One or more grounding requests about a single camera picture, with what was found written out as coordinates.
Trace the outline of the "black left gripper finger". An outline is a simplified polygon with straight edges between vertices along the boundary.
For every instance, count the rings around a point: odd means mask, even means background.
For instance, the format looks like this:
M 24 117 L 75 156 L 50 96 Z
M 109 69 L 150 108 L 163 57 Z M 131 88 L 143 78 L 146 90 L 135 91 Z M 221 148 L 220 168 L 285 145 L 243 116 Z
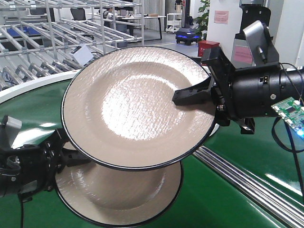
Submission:
M 90 163 L 91 160 L 77 150 L 62 149 L 62 161 L 67 167 Z

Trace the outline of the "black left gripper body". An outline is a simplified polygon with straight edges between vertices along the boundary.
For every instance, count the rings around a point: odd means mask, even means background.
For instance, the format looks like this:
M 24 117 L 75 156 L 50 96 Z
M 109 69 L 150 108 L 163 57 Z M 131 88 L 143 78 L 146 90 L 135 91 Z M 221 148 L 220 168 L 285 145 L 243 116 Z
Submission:
M 17 149 L 1 145 L 0 196 L 30 197 L 42 190 L 52 190 L 66 142 L 68 136 L 59 128 L 40 144 L 25 144 Z

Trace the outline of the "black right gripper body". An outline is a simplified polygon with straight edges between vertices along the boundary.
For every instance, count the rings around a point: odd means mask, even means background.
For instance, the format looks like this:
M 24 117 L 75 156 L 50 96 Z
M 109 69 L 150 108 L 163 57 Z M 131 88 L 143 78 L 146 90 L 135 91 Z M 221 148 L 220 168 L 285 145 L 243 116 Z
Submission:
M 212 95 L 218 103 L 219 125 L 234 121 L 242 134 L 254 134 L 255 117 L 276 115 L 271 106 L 281 98 L 281 68 L 277 62 L 237 69 L 220 47 L 206 51 L 201 62 L 214 78 Z

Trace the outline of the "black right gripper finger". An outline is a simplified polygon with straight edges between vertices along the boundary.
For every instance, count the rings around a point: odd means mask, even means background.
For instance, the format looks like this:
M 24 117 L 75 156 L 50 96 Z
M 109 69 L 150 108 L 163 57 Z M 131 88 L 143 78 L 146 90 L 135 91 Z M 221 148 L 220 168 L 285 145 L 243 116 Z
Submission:
M 208 77 L 204 81 L 184 88 L 176 90 L 172 97 L 172 101 L 177 106 L 199 105 L 207 101 L 211 101 L 211 87 L 213 86 L 213 78 Z

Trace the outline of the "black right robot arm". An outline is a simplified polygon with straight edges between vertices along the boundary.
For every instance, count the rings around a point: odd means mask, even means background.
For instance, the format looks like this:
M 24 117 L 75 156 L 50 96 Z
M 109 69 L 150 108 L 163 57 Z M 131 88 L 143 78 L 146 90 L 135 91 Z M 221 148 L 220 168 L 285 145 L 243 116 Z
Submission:
M 304 70 L 286 70 L 279 63 L 236 69 L 220 47 L 201 63 L 211 74 L 204 81 L 175 91 L 173 102 L 179 106 L 212 101 L 215 121 L 221 126 L 236 122 L 242 134 L 254 134 L 255 117 L 274 117 L 272 105 L 286 98 L 303 98 Z

